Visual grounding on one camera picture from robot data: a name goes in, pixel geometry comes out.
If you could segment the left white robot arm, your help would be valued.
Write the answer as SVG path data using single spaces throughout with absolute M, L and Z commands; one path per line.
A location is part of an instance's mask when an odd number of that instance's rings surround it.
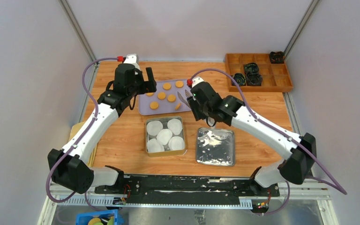
M 146 68 L 148 79 L 144 80 L 137 54 L 116 57 L 115 60 L 120 64 L 114 71 L 114 79 L 100 97 L 95 99 L 87 92 L 94 104 L 89 118 L 60 150 L 52 149 L 49 152 L 47 192 L 50 191 L 51 182 L 79 194 L 98 186 L 107 186 L 114 194 L 124 190 L 125 181 L 121 170 L 112 166 L 91 168 L 87 163 L 107 129 L 126 109 L 134 109 L 137 96 L 156 92 L 157 83 L 150 67 Z

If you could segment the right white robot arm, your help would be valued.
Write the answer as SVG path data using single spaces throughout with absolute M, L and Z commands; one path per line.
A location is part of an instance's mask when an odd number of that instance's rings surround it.
M 191 96 L 187 98 L 196 120 L 223 122 L 258 138 L 274 149 L 281 160 L 269 166 L 258 167 L 251 175 L 250 192 L 262 195 L 272 184 L 288 181 L 301 185 L 307 177 L 316 155 L 315 137 L 288 131 L 248 110 L 245 103 L 234 96 L 221 98 L 212 86 L 200 77 L 187 81 Z

